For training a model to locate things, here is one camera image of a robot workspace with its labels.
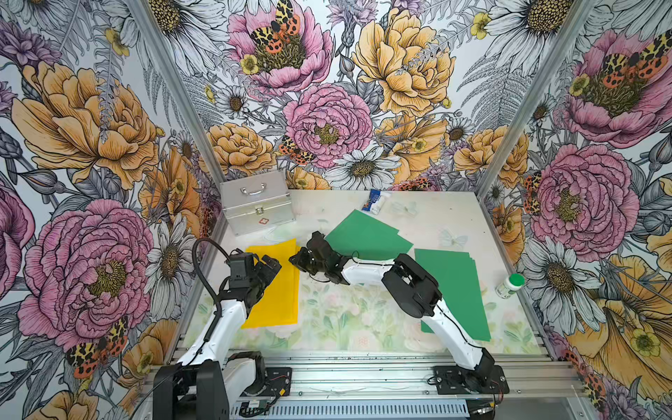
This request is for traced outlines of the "yellow paper sheet under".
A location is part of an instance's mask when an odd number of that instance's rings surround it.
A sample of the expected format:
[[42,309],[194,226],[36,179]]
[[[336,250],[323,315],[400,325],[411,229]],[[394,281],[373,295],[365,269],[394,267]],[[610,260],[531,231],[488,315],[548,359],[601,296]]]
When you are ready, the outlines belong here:
[[253,329],[261,327],[281,327],[297,324],[299,321],[299,270],[289,258],[299,249],[295,239],[276,245],[251,246],[248,252],[259,257],[272,257],[280,262],[282,269],[264,291],[262,299],[254,305],[250,316],[241,327]]

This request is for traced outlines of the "large green paper sheet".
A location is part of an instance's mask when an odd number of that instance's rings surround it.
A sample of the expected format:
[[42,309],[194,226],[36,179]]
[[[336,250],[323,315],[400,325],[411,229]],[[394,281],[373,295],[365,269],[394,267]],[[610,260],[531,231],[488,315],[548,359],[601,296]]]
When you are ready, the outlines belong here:
[[476,263],[467,252],[421,250],[415,260],[438,282],[444,301],[460,325],[476,341],[490,341]]

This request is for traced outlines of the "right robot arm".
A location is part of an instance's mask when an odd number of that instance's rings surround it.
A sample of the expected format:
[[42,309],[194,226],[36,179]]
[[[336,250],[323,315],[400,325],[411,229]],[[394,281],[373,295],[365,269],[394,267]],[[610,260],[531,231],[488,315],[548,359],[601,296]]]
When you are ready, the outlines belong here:
[[384,261],[341,255],[315,231],[289,262],[312,278],[321,275],[335,285],[383,285],[404,313],[428,325],[449,350],[457,365],[453,376],[458,386],[468,393],[502,392],[494,357],[460,325],[438,280],[409,255]]

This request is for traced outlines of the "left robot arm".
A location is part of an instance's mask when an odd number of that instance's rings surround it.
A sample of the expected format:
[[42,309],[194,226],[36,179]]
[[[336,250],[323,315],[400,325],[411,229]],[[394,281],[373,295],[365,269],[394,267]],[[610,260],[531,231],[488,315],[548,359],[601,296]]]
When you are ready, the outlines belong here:
[[199,265],[195,272],[211,295],[215,311],[187,352],[159,369],[152,388],[153,419],[228,419],[243,391],[264,386],[260,353],[229,355],[236,333],[280,273],[277,259],[236,250],[230,273],[215,293]]

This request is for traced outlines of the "silver metal case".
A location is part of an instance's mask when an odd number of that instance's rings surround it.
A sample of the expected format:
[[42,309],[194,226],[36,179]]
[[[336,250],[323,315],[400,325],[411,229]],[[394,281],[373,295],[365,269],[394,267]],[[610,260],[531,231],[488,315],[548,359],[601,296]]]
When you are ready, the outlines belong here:
[[292,199],[285,173],[269,171],[220,185],[222,210],[236,236],[293,222]]

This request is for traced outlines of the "blue white snack packet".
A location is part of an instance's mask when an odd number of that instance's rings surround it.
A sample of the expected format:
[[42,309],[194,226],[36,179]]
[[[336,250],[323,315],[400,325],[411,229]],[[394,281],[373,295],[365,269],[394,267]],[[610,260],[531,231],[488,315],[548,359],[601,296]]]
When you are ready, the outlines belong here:
[[390,196],[390,192],[370,190],[369,197],[362,206],[362,211],[370,213],[371,215],[379,215]]

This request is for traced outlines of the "green cap white bottle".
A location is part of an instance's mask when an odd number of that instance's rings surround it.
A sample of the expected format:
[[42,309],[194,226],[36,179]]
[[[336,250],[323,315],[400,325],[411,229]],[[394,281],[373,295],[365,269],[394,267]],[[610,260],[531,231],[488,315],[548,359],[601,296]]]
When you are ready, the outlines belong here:
[[505,278],[497,287],[495,288],[495,293],[501,299],[510,299],[516,293],[523,288],[526,283],[525,277],[520,273],[513,273],[507,278]]

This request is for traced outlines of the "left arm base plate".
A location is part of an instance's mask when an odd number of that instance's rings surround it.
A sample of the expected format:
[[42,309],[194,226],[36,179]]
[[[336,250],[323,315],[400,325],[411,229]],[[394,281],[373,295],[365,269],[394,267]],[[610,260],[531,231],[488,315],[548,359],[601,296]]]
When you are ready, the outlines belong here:
[[293,369],[269,367],[265,371],[264,384],[258,397],[288,397],[292,389]]

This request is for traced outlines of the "aluminium rail frame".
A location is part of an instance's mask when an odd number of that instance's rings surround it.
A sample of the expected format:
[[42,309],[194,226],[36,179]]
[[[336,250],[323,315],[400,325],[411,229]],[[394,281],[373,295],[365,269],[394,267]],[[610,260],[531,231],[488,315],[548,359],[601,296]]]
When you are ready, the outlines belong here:
[[[506,402],[523,399],[584,397],[582,381],[570,362],[555,362],[551,350],[537,344],[537,353],[502,353],[483,343],[503,368],[509,384]],[[439,400],[427,381],[434,368],[453,364],[447,353],[390,353],[364,351],[262,351],[269,368],[292,369],[290,396],[310,400]]]

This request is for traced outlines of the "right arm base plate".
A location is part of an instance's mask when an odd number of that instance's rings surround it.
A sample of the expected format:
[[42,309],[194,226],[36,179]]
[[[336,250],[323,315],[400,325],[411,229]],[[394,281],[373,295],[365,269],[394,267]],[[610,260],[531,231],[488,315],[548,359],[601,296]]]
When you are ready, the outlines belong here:
[[436,366],[427,380],[439,395],[506,395],[510,392],[507,378],[501,366],[495,365],[484,379],[471,370],[457,365]]

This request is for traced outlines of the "aluminium corner post left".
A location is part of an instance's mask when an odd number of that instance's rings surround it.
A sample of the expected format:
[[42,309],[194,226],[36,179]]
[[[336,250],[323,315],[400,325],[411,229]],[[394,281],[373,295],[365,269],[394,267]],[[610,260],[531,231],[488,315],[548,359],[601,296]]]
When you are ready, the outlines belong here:
[[173,50],[164,40],[157,21],[152,14],[150,5],[146,1],[131,1],[129,9],[131,15],[136,20],[147,47],[149,47],[152,53],[152,58],[158,65],[157,68],[163,76],[166,86],[170,89],[171,95],[178,105],[187,129],[201,152],[201,157],[204,159],[206,168],[208,168],[210,175],[217,185],[223,183],[226,177],[215,157],[213,147],[208,141],[206,136],[207,130],[201,123],[201,119],[194,108],[187,87],[180,76],[180,70],[173,59]]

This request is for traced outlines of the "aluminium corner post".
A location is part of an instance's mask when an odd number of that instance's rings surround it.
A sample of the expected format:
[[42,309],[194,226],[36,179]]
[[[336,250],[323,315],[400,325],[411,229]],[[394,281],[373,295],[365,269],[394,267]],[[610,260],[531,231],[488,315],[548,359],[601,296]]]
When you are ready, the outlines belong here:
[[476,197],[483,200],[486,191],[498,177],[508,156],[517,145],[519,137],[523,134],[524,128],[534,112],[534,108],[544,95],[547,85],[551,82],[553,75],[565,59],[568,51],[572,50],[574,43],[579,36],[579,32],[584,27],[587,19],[593,9],[593,1],[575,1],[570,9],[567,19],[560,28],[556,40],[552,44],[548,56],[540,63],[539,70],[532,80],[530,88],[523,96],[521,106],[516,111],[509,129],[500,143],[500,147],[493,156],[488,169],[485,171],[481,182],[476,190]]
[[157,21],[152,14],[150,5],[146,1],[131,1],[129,9],[131,15],[136,20],[147,47],[149,47],[152,53],[152,58],[158,65],[157,68],[163,76],[166,86],[170,89],[171,95],[178,105],[187,129],[201,152],[201,157],[204,159],[206,168],[208,168],[210,175],[217,185],[223,183],[226,177],[215,157],[213,147],[208,141],[206,136],[207,130],[201,123],[201,119],[194,108],[187,87],[180,76],[180,70],[173,59],[173,50],[164,40]]

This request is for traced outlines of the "aluminium corner post right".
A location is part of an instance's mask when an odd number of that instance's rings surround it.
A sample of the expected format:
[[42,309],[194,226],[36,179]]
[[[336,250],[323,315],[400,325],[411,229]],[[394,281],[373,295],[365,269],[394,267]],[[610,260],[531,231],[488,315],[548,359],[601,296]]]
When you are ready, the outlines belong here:
[[570,9],[567,19],[560,28],[556,40],[552,44],[548,56],[540,63],[539,70],[532,80],[530,88],[523,96],[521,106],[516,111],[509,129],[500,143],[500,147],[493,156],[488,169],[485,171],[481,182],[476,190],[476,197],[483,200],[486,191],[498,177],[508,156],[517,145],[519,137],[523,134],[524,128],[534,112],[534,108],[544,95],[547,85],[551,82],[553,75],[565,59],[568,51],[572,50],[574,43],[579,36],[579,32],[584,27],[587,19],[593,9],[593,1],[575,1]]

